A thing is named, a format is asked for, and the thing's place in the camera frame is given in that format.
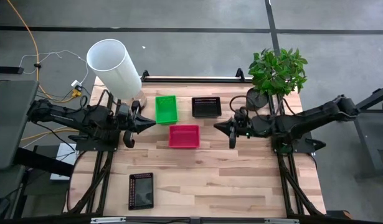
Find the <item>potted plant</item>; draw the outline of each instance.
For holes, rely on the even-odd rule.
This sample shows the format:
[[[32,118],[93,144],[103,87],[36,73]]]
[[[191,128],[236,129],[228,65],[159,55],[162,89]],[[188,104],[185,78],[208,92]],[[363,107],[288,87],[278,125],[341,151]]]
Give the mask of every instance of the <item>potted plant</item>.
[[[292,49],[281,49],[278,56],[268,49],[253,53],[253,62],[249,66],[248,74],[253,75],[252,84],[255,87],[247,92],[247,109],[264,107],[270,95],[285,96],[295,88],[299,93],[306,81],[303,65],[307,63],[308,61],[300,55],[299,49],[295,53]]]

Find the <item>green leaves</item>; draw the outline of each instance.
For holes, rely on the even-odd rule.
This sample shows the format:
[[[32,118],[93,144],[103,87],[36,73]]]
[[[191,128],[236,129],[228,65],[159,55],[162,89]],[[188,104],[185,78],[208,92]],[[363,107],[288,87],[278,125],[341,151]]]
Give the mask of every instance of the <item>green leaves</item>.
[[[299,49],[295,53],[290,49],[280,50],[276,56],[273,50],[263,49],[253,54],[253,62],[249,66],[248,74],[253,75],[254,89],[270,95],[288,95],[291,91],[303,88],[307,81],[303,65],[308,62],[300,55]]]

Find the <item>black plastic bin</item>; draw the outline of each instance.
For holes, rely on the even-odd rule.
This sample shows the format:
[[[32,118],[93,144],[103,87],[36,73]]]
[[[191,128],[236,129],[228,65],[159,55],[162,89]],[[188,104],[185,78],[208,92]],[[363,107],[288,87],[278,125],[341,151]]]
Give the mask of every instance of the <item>black plastic bin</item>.
[[[222,116],[220,97],[193,97],[192,116],[195,118],[217,118]]]

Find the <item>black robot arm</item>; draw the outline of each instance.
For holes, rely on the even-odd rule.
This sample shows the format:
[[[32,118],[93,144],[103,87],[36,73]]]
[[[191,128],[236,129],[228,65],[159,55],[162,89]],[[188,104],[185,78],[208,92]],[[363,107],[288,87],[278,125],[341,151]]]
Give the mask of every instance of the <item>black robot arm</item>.
[[[214,124],[230,138],[230,148],[235,147],[237,136],[267,138],[274,137],[282,144],[291,144],[302,135],[332,121],[353,121],[359,114],[350,98],[341,95],[332,101],[294,115],[269,115],[248,117],[245,108],[235,111],[234,118]]]
[[[91,138],[108,144],[116,140],[119,131],[140,133],[156,124],[155,121],[140,115],[139,101],[133,102],[131,107],[126,104],[118,106],[119,112],[115,115],[111,109],[101,105],[73,110],[53,105],[49,100],[37,100],[32,103],[27,115],[28,120],[33,123],[53,121],[86,134],[70,136],[74,141]]]

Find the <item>wooden tabletop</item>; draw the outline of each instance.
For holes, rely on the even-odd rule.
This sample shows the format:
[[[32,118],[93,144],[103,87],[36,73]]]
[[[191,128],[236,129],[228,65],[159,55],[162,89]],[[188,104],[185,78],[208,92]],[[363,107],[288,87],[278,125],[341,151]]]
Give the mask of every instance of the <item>wooden tabletop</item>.
[[[236,148],[229,149],[228,137],[213,127],[214,123],[227,121],[234,115],[229,107],[231,98],[245,95],[251,87],[251,84],[241,83],[144,83],[143,91],[148,103],[142,115],[155,119],[155,97],[176,95],[179,114],[177,124],[199,125],[201,146],[199,149],[169,148],[169,126],[159,124],[140,135],[134,135],[136,144],[133,149],[126,148],[120,141],[111,167],[104,215],[285,217],[277,156],[272,152],[270,139],[247,139],[241,136],[237,138]],[[97,78],[91,105],[97,103],[104,89],[103,83]],[[193,118],[191,98],[194,96],[219,96],[222,116],[217,119]],[[302,110],[296,93],[286,99],[294,112]],[[245,99],[240,98],[234,101],[233,107],[243,105]],[[269,114],[268,105],[258,112]],[[87,152],[80,158],[70,186],[70,207],[88,189],[95,159],[96,152]],[[295,154],[295,164],[300,187],[317,209],[325,213],[312,158],[305,154]],[[129,211],[129,175],[145,172],[154,173],[154,208]],[[293,190],[290,190],[290,194],[296,211]],[[94,209],[97,207],[98,195],[100,189],[97,190]]]

